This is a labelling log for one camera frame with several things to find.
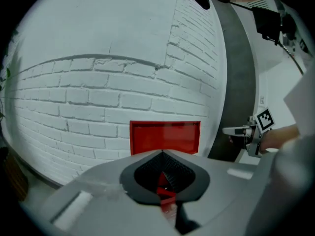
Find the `red rectangle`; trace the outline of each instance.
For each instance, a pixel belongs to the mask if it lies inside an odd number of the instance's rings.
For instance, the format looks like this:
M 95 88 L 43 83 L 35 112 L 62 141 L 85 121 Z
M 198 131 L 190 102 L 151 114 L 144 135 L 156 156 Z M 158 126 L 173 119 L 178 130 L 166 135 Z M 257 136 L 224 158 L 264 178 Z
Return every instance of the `red rectangle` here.
M 200 121 L 130 121 L 131 155 L 154 149 L 198 152 Z

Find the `curved wall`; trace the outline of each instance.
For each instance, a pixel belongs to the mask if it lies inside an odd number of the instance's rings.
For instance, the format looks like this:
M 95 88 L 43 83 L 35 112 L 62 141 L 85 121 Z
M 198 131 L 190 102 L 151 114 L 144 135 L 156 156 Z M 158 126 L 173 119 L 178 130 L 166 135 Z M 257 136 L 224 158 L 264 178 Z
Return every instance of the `curved wall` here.
M 130 120 L 200 120 L 207 156 L 225 98 L 218 16 L 193 0 L 39 0 L 4 66 L 3 134 L 65 184 L 130 155 Z

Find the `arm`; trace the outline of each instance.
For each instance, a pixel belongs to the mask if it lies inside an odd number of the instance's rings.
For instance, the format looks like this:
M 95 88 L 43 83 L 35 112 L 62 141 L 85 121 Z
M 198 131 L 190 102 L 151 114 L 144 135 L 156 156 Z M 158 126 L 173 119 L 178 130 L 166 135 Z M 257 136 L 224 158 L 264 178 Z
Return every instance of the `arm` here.
M 267 148 L 281 148 L 282 145 L 300 135 L 297 125 L 291 125 L 283 128 L 272 129 L 265 134 L 261 141 L 261 151 Z

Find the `white brick wall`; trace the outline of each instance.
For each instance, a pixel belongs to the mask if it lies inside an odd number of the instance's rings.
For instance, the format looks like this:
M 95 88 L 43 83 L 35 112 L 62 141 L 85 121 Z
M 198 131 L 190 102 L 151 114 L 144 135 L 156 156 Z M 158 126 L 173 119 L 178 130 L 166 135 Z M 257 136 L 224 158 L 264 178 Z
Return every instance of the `white brick wall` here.
M 32 167 L 62 184 L 129 156 L 130 120 L 200 120 L 205 155 L 224 100 L 222 41 L 213 7 L 177 0 L 163 66 L 88 55 L 21 67 L 0 94 L 4 136 Z

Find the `red object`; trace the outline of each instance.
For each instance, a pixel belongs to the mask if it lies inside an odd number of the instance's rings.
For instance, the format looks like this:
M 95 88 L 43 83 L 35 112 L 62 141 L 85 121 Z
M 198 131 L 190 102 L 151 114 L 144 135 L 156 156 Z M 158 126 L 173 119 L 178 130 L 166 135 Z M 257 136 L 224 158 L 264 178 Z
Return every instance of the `red object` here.
M 167 204 L 175 204 L 176 202 L 176 198 L 175 197 L 171 197 L 169 199 L 163 199 L 161 200 L 161 207 L 162 207 L 162 210 L 163 210 L 163 207 L 164 205 L 167 205 Z
M 159 186 L 168 185 L 168 181 L 167 181 L 166 176 L 164 175 L 163 172 L 162 172 L 161 175 L 159 176 L 158 185 L 159 185 Z
M 199 137 L 200 121 L 130 121 L 131 155 L 155 149 L 195 154 Z

